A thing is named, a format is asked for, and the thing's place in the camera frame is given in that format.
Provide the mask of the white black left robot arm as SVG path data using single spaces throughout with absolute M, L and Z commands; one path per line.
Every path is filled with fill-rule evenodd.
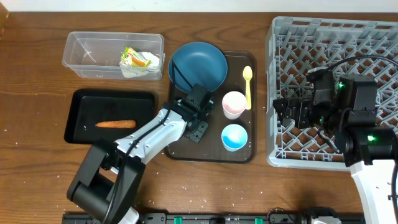
M 164 105 L 142 128 L 115 142 L 92 144 L 68 190 L 67 199 L 101 223 L 136 223 L 132 203 L 147 163 L 164 147 L 201 127 L 212 97 L 186 96 Z

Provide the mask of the white paper napkin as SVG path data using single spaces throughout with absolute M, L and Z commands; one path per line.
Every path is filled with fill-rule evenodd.
M 149 64 L 146 67 L 138 67 L 132 63 L 120 62 L 122 74 L 125 78 L 146 78 L 151 79 L 153 72 L 159 72 L 160 58 L 150 52 L 138 52 L 145 59 L 149 60 Z

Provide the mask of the orange carrot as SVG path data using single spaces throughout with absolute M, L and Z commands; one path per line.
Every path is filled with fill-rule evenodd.
M 136 127 L 134 120 L 102 121 L 95 124 L 98 128 L 132 129 Z

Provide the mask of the green yellow snack wrapper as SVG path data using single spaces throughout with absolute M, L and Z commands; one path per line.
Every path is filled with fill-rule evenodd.
M 131 47 L 126 47 L 124 49 L 121 62 L 132 67 L 146 67 L 150 64 L 150 60 L 146 59 Z

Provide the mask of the pink plastic cup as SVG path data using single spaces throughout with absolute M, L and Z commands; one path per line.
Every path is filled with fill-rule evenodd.
M 228 119 L 238 119 L 246 110 L 246 97 L 238 91 L 225 94 L 222 99 L 223 113 Z

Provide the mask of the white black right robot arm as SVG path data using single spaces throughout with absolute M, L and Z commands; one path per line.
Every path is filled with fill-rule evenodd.
M 331 134 L 329 146 L 343 155 L 363 205 L 366 223 L 397 223 L 397 135 L 376 124 L 377 83 L 370 77 L 310 75 L 313 95 L 272 102 L 279 121 Z

